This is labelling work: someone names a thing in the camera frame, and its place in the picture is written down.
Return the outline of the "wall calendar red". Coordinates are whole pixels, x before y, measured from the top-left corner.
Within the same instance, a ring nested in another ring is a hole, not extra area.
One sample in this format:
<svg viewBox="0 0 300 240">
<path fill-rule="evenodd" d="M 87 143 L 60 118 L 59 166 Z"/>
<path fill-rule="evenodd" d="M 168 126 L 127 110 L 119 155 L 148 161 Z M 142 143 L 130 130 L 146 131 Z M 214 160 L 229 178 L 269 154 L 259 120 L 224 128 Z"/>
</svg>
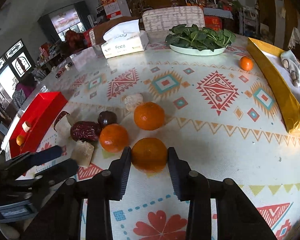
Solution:
<svg viewBox="0 0 300 240">
<path fill-rule="evenodd" d="M 107 19 L 111 20 L 122 15 L 117 0 L 101 0 L 101 3 Z"/>
</svg>

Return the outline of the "yam piece dark skin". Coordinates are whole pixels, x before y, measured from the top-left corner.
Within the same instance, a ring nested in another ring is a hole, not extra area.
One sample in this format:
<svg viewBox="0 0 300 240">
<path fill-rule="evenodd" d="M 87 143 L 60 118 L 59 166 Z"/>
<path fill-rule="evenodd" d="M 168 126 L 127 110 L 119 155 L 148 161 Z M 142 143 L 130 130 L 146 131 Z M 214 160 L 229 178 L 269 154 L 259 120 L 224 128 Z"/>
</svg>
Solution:
<svg viewBox="0 0 300 240">
<path fill-rule="evenodd" d="M 70 129 L 74 125 L 75 120 L 67 111 L 61 111 L 53 124 L 53 129 L 62 139 L 71 137 Z"/>
</svg>

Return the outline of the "white cloth with items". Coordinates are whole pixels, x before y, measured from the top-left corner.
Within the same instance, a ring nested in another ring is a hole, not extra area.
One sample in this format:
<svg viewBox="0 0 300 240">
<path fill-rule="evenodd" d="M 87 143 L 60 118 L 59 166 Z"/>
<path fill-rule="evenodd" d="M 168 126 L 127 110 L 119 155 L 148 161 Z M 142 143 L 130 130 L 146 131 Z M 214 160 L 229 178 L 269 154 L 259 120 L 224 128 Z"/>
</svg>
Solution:
<svg viewBox="0 0 300 240">
<path fill-rule="evenodd" d="M 280 55 L 281 63 L 285 70 L 289 72 L 294 87 L 300 88 L 300 62 L 291 50 Z"/>
</svg>

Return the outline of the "patterned tablecloth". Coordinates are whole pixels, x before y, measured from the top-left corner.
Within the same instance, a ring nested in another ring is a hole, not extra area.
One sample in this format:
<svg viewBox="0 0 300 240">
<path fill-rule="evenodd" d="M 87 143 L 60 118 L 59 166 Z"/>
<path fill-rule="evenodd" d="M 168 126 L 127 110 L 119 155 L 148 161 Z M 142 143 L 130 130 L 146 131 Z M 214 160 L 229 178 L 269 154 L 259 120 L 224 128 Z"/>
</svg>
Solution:
<svg viewBox="0 0 300 240">
<path fill-rule="evenodd" d="M 259 67 L 239 67 L 247 55 L 241 36 L 216 56 L 176 53 L 163 38 L 112 59 L 89 48 L 72 57 L 60 78 L 51 72 L 37 92 L 62 92 L 64 110 L 76 121 L 96 121 L 112 111 L 132 144 L 156 137 L 207 178 L 233 179 L 275 237 L 292 239 L 300 232 L 300 137 L 286 131 Z M 136 126 L 124 103 L 135 93 L 164 109 L 163 126 Z"/>
</svg>

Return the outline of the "red shallow tray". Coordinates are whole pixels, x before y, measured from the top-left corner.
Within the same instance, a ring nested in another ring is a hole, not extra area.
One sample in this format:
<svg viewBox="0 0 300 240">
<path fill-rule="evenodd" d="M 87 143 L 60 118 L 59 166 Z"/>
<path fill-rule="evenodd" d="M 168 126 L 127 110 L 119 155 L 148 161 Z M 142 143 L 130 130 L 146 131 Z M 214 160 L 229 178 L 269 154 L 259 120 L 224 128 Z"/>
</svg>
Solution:
<svg viewBox="0 0 300 240">
<path fill-rule="evenodd" d="M 11 157 L 36 151 L 47 130 L 67 103 L 68 101 L 61 92 L 39 93 L 18 121 L 9 139 Z M 27 133 L 22 129 L 25 121 L 32 125 L 31 130 Z M 16 143 L 16 138 L 20 134 L 25 136 L 22 146 Z"/>
</svg>

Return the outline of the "gold box lid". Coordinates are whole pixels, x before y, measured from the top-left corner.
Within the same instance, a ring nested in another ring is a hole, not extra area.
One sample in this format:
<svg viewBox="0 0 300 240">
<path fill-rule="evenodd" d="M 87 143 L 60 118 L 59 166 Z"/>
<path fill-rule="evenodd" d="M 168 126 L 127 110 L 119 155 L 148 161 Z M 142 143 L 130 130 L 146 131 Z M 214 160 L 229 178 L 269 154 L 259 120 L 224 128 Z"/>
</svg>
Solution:
<svg viewBox="0 0 300 240">
<path fill-rule="evenodd" d="M 271 55 L 279 59 L 284 50 L 254 38 L 248 38 L 247 50 L 256 61 L 273 91 L 287 132 L 300 137 L 300 102 L 293 95 L 279 70 L 267 57 L 267 55 Z"/>
</svg>

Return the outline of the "white brick-pattern chair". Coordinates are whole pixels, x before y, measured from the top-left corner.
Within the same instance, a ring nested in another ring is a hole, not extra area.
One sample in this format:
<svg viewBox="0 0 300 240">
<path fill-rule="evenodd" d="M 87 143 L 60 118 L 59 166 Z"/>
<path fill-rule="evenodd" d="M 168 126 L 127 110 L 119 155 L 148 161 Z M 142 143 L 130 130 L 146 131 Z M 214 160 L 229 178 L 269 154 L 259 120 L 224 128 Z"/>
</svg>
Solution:
<svg viewBox="0 0 300 240">
<path fill-rule="evenodd" d="M 203 10 L 197 6 L 167 7 L 147 10 L 142 15 L 145 31 L 168 31 L 172 27 L 185 24 L 187 27 L 195 24 L 205 27 Z"/>
</svg>

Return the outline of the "white plate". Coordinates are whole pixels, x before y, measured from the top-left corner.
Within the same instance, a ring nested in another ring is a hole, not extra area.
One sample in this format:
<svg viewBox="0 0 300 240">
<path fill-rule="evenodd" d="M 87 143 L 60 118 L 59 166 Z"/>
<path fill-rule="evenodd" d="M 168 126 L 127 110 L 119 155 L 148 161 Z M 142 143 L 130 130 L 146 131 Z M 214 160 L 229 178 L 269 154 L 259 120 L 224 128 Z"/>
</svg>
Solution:
<svg viewBox="0 0 300 240">
<path fill-rule="evenodd" d="M 192 56 L 214 56 L 214 55 L 219 55 L 226 50 L 226 47 L 215 49 L 214 51 L 211 51 L 209 49 L 198 50 L 198 49 L 193 49 L 192 47 L 181 48 L 178 46 L 173 46 L 171 44 L 169 45 L 169 47 L 177 53 L 192 55 Z"/>
</svg>

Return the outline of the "large red date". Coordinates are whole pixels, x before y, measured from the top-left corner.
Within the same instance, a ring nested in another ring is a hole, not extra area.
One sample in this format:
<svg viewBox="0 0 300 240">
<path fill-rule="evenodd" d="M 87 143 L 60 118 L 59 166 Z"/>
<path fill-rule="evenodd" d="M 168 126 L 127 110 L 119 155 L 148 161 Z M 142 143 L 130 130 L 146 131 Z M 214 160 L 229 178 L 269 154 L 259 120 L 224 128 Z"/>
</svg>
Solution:
<svg viewBox="0 0 300 240">
<path fill-rule="evenodd" d="M 92 121 L 78 121 L 70 129 L 70 135 L 74 141 L 98 141 L 102 127 Z"/>
</svg>

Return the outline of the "dark plum fruit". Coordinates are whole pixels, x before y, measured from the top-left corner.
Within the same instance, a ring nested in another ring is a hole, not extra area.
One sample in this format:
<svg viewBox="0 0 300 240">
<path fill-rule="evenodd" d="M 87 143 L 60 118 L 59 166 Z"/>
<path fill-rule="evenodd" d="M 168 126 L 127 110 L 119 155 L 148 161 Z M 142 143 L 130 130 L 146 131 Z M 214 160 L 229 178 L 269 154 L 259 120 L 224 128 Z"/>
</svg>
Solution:
<svg viewBox="0 0 300 240">
<path fill-rule="evenodd" d="M 117 115 L 112 111 L 102 111 L 98 115 L 98 123 L 102 127 L 117 123 Z"/>
</svg>

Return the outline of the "small orange tangerine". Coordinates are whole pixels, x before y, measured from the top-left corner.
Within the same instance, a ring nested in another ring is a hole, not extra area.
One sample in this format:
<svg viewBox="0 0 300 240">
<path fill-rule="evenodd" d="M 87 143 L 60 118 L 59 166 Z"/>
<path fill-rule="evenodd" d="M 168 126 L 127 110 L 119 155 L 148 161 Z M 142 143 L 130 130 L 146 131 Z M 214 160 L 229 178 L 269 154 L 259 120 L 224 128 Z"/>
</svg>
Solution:
<svg viewBox="0 0 300 240">
<path fill-rule="evenodd" d="M 247 56 L 243 56 L 241 57 L 240 61 L 239 61 L 239 66 L 246 72 L 249 72 L 253 69 L 253 61 L 247 57 Z"/>
</svg>

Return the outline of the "white tissue box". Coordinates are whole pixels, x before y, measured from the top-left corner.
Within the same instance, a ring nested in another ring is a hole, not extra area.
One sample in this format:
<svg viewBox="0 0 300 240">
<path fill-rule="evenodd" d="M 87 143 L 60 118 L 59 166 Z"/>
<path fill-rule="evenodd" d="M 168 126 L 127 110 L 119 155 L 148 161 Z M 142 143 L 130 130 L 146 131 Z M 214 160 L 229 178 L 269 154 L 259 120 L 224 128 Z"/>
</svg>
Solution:
<svg viewBox="0 0 300 240">
<path fill-rule="evenodd" d="M 139 28 L 139 19 L 118 23 L 103 39 L 101 49 L 106 59 L 144 51 L 149 43 L 147 33 Z"/>
</svg>

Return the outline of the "green spinach leaves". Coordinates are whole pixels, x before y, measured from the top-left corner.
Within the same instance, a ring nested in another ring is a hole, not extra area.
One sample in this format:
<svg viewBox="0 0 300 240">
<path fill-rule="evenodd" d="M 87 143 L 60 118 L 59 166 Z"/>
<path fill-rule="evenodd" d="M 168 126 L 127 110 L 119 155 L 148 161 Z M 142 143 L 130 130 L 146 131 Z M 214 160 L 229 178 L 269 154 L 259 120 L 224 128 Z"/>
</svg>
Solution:
<svg viewBox="0 0 300 240">
<path fill-rule="evenodd" d="M 235 34 L 227 29 L 219 31 L 207 27 L 199 29 L 195 24 L 190 27 L 187 27 L 186 24 L 179 24 L 172 27 L 169 32 L 165 38 L 167 45 L 192 48 L 198 51 L 226 48 L 236 39 Z"/>
</svg>

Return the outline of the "small yellow-orange kumquat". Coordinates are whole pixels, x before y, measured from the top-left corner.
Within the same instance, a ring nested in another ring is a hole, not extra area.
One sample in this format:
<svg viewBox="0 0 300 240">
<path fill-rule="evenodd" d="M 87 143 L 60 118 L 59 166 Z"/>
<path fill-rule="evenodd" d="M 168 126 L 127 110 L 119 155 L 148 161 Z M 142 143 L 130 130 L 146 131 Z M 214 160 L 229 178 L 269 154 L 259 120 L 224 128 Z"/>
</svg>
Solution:
<svg viewBox="0 0 300 240">
<path fill-rule="evenodd" d="M 25 136 L 22 134 L 18 135 L 16 138 L 17 145 L 22 146 L 24 142 L 25 142 Z"/>
</svg>

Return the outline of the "small toy pieces cluster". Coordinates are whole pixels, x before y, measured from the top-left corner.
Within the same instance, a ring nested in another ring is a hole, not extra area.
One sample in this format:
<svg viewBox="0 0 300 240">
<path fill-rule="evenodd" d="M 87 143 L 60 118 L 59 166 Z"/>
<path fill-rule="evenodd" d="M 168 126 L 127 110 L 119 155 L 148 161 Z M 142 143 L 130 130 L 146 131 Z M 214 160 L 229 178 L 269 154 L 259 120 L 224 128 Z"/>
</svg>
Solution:
<svg viewBox="0 0 300 240">
<path fill-rule="evenodd" d="M 58 68 L 58 71 L 56 73 L 56 78 L 57 79 L 60 78 L 66 70 L 69 70 L 72 67 L 72 65 L 73 65 L 72 62 L 61 64 L 61 66 Z"/>
</svg>

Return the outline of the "chair with plaid clothes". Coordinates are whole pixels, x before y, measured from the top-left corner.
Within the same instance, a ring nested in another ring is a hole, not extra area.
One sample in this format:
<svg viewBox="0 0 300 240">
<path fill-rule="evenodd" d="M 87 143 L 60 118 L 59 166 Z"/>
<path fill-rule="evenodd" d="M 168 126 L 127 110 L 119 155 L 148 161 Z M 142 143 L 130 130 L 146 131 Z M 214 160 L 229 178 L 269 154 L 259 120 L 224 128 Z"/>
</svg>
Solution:
<svg viewBox="0 0 300 240">
<path fill-rule="evenodd" d="M 36 86 L 47 77 L 42 69 L 34 68 L 28 74 L 25 74 L 17 83 L 12 95 L 13 103 L 17 110 L 21 108 L 26 99 L 31 95 Z"/>
</svg>

